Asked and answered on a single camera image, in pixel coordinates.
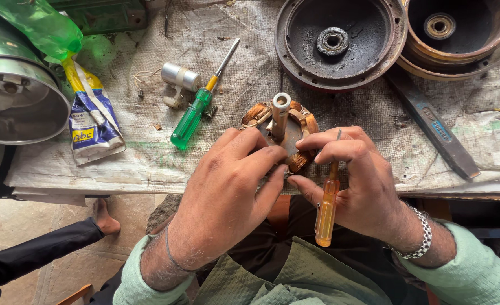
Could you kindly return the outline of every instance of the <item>stone floor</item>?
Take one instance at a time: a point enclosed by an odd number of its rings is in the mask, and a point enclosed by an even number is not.
[[[108,211],[120,221],[118,235],[107,236],[2,286],[0,305],[54,305],[90,283],[99,290],[144,236],[149,214],[164,198],[164,194],[111,196]],[[86,203],[87,207],[79,207],[0,200],[0,250],[95,216],[95,200],[87,199]]]

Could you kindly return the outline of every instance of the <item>metal shaft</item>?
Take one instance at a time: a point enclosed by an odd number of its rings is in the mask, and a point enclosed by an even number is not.
[[[271,130],[271,137],[274,142],[282,142],[284,140],[290,103],[291,97],[287,93],[281,92],[273,98],[273,128]]]
[[[236,38],[235,42],[233,42],[233,45],[229,49],[229,52],[227,52],[226,58],[223,59],[222,64],[218,68],[217,72],[214,73],[214,75],[216,77],[219,77],[220,74],[222,74],[223,68],[226,66],[226,64],[229,61],[229,59],[231,58],[231,55],[233,54],[233,52],[235,52],[235,49],[237,48],[237,45],[239,45],[239,41],[241,41],[241,39],[240,38]]]

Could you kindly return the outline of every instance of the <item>man's right hand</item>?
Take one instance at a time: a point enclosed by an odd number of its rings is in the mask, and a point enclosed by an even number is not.
[[[318,164],[346,162],[349,187],[336,196],[335,223],[380,239],[402,252],[416,251],[423,242],[423,226],[417,215],[398,199],[389,162],[360,127],[342,127],[340,141],[336,141],[337,134],[338,128],[333,128],[297,142],[299,150],[322,149],[315,158]],[[312,204],[321,202],[323,189],[312,180],[294,175],[288,182]],[[435,235],[432,250],[436,250],[437,245],[444,245],[444,240],[447,249],[440,253],[431,251],[434,254],[426,254],[425,259],[418,261],[422,265],[436,266],[455,257],[455,243],[444,227],[434,223],[431,227]]]

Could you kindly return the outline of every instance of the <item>rusty metal cover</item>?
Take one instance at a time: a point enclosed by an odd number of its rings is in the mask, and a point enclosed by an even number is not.
[[[463,80],[500,64],[500,0],[405,0],[408,38],[398,59],[434,80]]]
[[[325,92],[367,85],[399,57],[407,23],[398,0],[288,0],[275,28],[286,73]]]

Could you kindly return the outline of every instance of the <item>orange screwdriver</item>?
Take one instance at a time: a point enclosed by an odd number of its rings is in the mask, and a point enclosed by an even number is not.
[[[337,141],[341,139],[341,135],[342,128],[338,130]],[[335,198],[340,187],[338,161],[333,161],[329,168],[329,177],[323,183],[323,199],[318,205],[318,215],[316,216],[316,226],[314,227],[316,243],[322,247],[329,247],[331,245],[335,212],[337,210]]]

